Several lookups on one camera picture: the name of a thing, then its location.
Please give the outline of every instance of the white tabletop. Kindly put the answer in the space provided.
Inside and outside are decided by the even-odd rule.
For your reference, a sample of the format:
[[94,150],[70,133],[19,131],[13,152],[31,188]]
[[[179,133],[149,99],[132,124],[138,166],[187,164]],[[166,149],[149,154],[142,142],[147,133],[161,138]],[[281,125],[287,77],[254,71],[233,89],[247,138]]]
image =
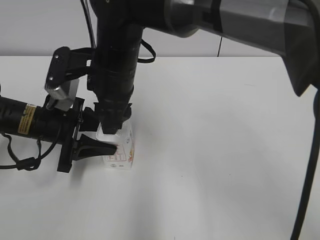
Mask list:
[[[1,95],[42,105],[50,57],[0,57]],[[135,78],[132,170],[100,157],[0,171],[1,240],[289,239],[314,127],[277,57],[159,58]],[[78,96],[93,106],[82,79]],[[0,139],[1,164],[12,164]],[[14,137],[16,154],[37,154]],[[319,239],[317,172],[302,240]]]

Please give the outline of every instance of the yellow label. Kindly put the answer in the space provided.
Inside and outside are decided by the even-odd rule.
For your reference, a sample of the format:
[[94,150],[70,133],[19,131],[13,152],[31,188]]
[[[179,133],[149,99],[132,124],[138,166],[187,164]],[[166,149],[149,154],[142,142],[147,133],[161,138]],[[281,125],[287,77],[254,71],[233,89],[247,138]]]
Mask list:
[[28,135],[36,109],[37,109],[36,106],[30,105],[30,104],[27,104],[25,106],[25,110],[23,112],[23,116],[21,117],[19,128],[18,128],[19,134]]

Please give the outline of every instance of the black cable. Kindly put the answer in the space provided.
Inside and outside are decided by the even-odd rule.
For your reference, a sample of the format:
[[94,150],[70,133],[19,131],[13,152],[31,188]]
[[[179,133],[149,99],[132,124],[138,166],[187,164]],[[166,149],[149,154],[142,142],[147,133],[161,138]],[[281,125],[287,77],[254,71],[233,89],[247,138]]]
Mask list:
[[59,141],[61,130],[62,130],[62,125],[60,124],[58,133],[56,134],[56,137],[55,137],[55,140],[52,142],[52,144],[48,148],[48,150],[45,151],[44,154],[42,154],[40,157],[38,157],[37,160],[42,160],[51,153],[51,151],[55,148],[55,146],[57,145],[57,143]]
[[153,63],[157,57],[156,51],[153,49],[153,47],[149,43],[147,43],[143,39],[141,40],[141,45],[144,46],[152,54],[152,58],[148,58],[148,59],[138,58],[138,63],[141,63],[141,64]]
[[61,134],[61,130],[62,130],[62,125],[59,126],[59,130],[58,133],[54,139],[54,141],[52,142],[52,144],[50,145],[50,147],[47,149],[47,151],[41,155],[41,139],[39,138],[37,140],[37,145],[38,145],[38,149],[39,149],[39,154],[37,158],[34,157],[30,157],[30,158],[26,158],[23,160],[19,160],[16,155],[13,153],[12,148],[11,148],[11,143],[12,143],[12,137],[10,135],[7,135],[5,133],[1,133],[5,138],[9,139],[9,144],[8,144],[8,153],[10,155],[10,157],[16,162],[15,165],[7,165],[7,166],[0,166],[0,170],[7,170],[7,169],[18,169],[18,170],[27,170],[27,171],[33,171],[38,169],[38,167],[40,166],[41,160],[44,159],[46,156],[48,156],[52,150],[55,148],[55,146],[57,145],[58,141],[59,141],[59,137]]
[[221,51],[221,45],[222,45],[222,39],[223,39],[223,37],[221,37],[221,38],[220,38],[220,44],[219,44],[219,49],[218,49],[217,57],[220,57],[220,51]]
[[7,165],[7,166],[0,166],[0,170],[7,170],[7,169],[16,169],[17,165]]
[[319,102],[319,92],[316,93],[314,98],[314,115],[315,115],[315,124],[314,124],[314,133],[313,140],[311,145],[311,152],[308,167],[305,174],[305,180],[303,184],[300,204],[298,212],[296,215],[293,231],[290,240],[298,240],[301,229],[306,217],[306,212],[308,208],[308,203],[310,199],[312,184],[315,177],[318,157],[319,157],[319,148],[320,148],[320,102]]
[[87,0],[80,0],[80,1],[81,1],[83,13],[84,13],[85,21],[86,21],[86,26],[87,26],[88,32],[89,32],[91,48],[95,49],[96,42],[95,42],[94,30],[92,27],[92,22],[91,22],[91,17],[90,17],[90,10],[89,10],[89,6],[88,6],[88,1]]

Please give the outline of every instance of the small box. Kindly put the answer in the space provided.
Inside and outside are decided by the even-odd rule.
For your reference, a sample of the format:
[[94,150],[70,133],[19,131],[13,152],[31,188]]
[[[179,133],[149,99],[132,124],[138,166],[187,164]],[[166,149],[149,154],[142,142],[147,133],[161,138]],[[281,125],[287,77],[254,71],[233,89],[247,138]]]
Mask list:
[[96,132],[96,139],[103,143],[116,145],[117,149],[114,155],[102,157],[107,168],[131,169],[135,154],[135,144],[130,119],[125,121],[122,129],[119,129],[114,135],[104,134],[100,124]]

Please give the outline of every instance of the white wall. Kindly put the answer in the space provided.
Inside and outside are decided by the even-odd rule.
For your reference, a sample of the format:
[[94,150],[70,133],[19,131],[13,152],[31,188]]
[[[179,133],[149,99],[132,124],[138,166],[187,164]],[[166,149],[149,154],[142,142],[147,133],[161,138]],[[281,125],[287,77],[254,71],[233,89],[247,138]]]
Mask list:
[[[198,31],[181,39],[146,29],[143,38],[158,56],[216,56],[220,37]],[[89,46],[80,0],[0,1],[0,56],[50,56],[61,46]],[[141,48],[141,56],[148,51]],[[223,39],[220,56],[273,56],[268,52]]]

